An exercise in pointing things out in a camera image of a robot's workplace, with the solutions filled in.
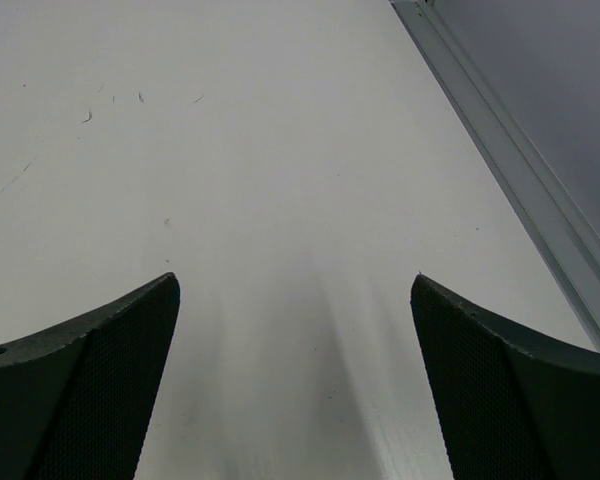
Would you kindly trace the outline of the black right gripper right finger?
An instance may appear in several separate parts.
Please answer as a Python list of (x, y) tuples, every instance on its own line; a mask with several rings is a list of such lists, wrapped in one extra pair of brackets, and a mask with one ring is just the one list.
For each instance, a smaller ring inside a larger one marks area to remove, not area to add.
[(411, 309), (456, 479), (600, 479), (600, 353), (418, 275)]

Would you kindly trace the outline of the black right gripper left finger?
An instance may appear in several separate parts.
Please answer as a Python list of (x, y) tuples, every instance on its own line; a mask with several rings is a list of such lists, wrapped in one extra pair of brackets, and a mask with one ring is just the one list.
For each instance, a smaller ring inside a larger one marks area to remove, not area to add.
[(0, 344), (0, 479), (133, 478), (179, 306), (168, 272)]

